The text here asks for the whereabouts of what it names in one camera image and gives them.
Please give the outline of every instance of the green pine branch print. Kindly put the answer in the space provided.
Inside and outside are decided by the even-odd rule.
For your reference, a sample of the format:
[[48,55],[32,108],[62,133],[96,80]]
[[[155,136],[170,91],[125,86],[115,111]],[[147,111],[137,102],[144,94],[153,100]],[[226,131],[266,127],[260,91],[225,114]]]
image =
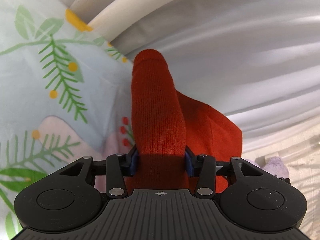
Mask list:
[[78,64],[63,46],[56,43],[52,35],[50,35],[50,38],[51,40],[49,44],[39,52],[39,54],[42,54],[49,51],[40,62],[49,58],[51,59],[42,68],[46,69],[47,67],[52,67],[51,70],[43,77],[51,77],[51,80],[45,88],[53,87],[53,83],[56,81],[55,86],[49,93],[50,98],[57,98],[57,89],[62,86],[63,92],[61,94],[59,104],[63,103],[63,109],[68,107],[68,113],[72,108],[74,108],[74,120],[78,120],[78,117],[80,116],[85,123],[88,123],[83,113],[87,108],[85,108],[84,103],[80,102],[82,97],[76,94],[80,90],[73,87],[73,84],[79,82],[75,76],[75,72],[78,70]]
[[122,56],[121,52],[114,47],[105,49],[104,51],[110,52],[109,56],[114,57],[115,60],[118,60]]
[[[59,135],[55,136],[54,134],[52,134],[51,136],[49,136],[49,134],[46,134],[41,148],[37,152],[35,152],[35,137],[37,138],[39,135],[37,134],[38,131],[34,132],[32,133],[32,141],[28,145],[28,132],[25,131],[23,147],[20,147],[20,151],[18,149],[19,140],[17,135],[15,136],[14,144],[12,145],[13,149],[11,149],[9,141],[7,141],[6,143],[6,166],[0,169],[0,177],[5,176],[7,178],[10,178],[10,180],[0,179],[0,197],[12,212],[14,212],[13,204],[7,197],[7,193],[5,192],[5,190],[20,192],[25,187],[44,178],[48,174],[42,167],[39,166],[39,164],[37,163],[38,161],[44,161],[54,168],[54,164],[50,161],[51,158],[56,159],[57,161],[62,163],[64,161],[57,156],[57,153],[68,159],[70,156],[74,156],[70,148],[80,144],[80,142],[69,143],[71,137],[68,136],[65,142],[60,145]],[[18,160],[18,156],[20,155],[22,155],[22,159]],[[27,166],[28,163],[31,164],[35,169],[30,169]]]

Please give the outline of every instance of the crosshair marking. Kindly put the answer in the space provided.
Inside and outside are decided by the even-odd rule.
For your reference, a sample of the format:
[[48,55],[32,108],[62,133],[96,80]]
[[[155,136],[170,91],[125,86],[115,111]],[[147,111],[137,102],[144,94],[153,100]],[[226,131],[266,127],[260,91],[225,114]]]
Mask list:
[[163,191],[159,191],[158,193],[156,193],[157,195],[159,195],[160,197],[164,196],[166,193],[164,193]]

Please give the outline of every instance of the black plastic base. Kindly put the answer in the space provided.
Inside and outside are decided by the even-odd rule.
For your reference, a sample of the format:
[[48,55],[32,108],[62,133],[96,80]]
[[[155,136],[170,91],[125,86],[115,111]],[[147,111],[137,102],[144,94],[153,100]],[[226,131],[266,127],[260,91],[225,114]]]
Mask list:
[[[302,240],[307,210],[303,194],[283,179],[232,157],[185,153],[185,170],[198,177],[188,189],[135,189],[124,176],[138,167],[134,147],[127,155],[94,162],[83,157],[22,190],[14,201],[25,229],[18,240]],[[106,193],[94,188],[106,176]],[[215,177],[229,187],[215,193]]]
[[40,233],[26,228],[16,240],[307,240],[297,229],[263,234],[228,221],[213,200],[188,190],[134,190],[110,200],[92,223],[66,233]]

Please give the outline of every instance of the purple plush toy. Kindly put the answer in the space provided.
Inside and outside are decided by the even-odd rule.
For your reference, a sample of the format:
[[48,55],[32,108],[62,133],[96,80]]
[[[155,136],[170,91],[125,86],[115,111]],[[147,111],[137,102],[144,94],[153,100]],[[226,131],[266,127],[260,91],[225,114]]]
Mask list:
[[245,159],[247,162],[252,163],[253,165],[263,169],[266,172],[269,172],[273,176],[277,178],[289,178],[289,170],[284,165],[282,160],[279,157],[270,157],[266,160],[266,165],[264,167],[260,167],[257,163],[254,161]]

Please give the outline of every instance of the sock-covered foot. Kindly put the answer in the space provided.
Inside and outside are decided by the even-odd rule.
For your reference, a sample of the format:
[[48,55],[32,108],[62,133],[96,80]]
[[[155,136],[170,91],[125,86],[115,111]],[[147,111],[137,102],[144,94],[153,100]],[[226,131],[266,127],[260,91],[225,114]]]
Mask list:
[[186,128],[168,65],[155,50],[140,52],[132,71],[132,130],[139,152],[134,188],[188,188]]
[[[195,155],[207,154],[217,161],[228,162],[232,156],[241,156],[242,132],[223,114],[211,106],[177,92],[186,124],[186,145]],[[197,178],[189,179],[193,191]],[[216,192],[228,187],[227,180],[216,177]]]

